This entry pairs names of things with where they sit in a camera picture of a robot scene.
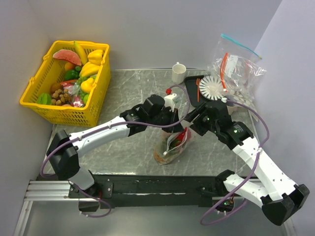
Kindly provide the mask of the red toy apple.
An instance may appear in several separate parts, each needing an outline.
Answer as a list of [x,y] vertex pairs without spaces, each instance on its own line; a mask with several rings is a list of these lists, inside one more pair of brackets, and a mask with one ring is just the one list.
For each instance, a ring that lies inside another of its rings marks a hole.
[[182,133],[180,133],[177,137],[176,137],[176,145],[180,145],[181,143],[183,143],[184,141],[187,141],[191,138],[191,131],[189,128],[185,127],[184,131]]

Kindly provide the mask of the red toy strawberries bunch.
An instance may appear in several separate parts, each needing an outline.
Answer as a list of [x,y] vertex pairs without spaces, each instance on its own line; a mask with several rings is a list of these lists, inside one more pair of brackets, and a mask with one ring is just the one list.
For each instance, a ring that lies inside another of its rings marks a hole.
[[169,144],[169,149],[168,149],[168,152],[173,152],[173,153],[180,153],[182,152],[183,150],[183,146],[184,146],[184,143],[181,143],[180,145],[176,145],[176,139],[174,139],[170,144]]

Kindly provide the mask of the polka dot zip bag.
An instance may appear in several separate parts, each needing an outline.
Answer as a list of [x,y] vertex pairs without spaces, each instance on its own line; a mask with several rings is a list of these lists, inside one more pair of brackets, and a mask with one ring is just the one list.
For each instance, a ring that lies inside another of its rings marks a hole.
[[182,121],[182,132],[160,132],[160,137],[154,148],[154,159],[159,165],[167,165],[178,158],[188,147],[195,134],[188,121]]

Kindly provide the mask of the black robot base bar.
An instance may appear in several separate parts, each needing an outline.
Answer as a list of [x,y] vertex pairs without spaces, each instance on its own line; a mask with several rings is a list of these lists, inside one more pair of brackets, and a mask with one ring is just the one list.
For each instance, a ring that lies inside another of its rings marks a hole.
[[226,194],[215,176],[96,175],[97,190],[111,207],[211,207]]

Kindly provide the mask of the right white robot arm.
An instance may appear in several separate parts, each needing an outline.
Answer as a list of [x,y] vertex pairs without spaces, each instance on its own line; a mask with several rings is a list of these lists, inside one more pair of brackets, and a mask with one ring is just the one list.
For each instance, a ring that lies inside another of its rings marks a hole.
[[236,194],[256,204],[270,222],[280,226],[303,206],[310,194],[308,187],[290,179],[263,150],[265,142],[259,142],[244,123],[232,120],[226,103],[203,103],[188,113],[185,120],[200,136],[208,131],[214,133],[251,169],[246,178],[230,170],[215,178],[215,190],[224,197],[210,211]]

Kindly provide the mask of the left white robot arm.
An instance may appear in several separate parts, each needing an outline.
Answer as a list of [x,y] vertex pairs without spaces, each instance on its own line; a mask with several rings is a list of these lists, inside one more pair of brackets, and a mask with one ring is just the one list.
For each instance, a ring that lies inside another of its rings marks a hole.
[[93,197],[98,185],[92,173],[80,166],[80,157],[111,141],[143,132],[147,126],[159,127],[168,133],[181,132],[183,127],[175,108],[177,99],[175,93],[165,97],[153,94],[144,103],[94,128],[71,134],[62,130],[54,136],[46,153],[47,160],[59,180],[69,180],[86,197]]

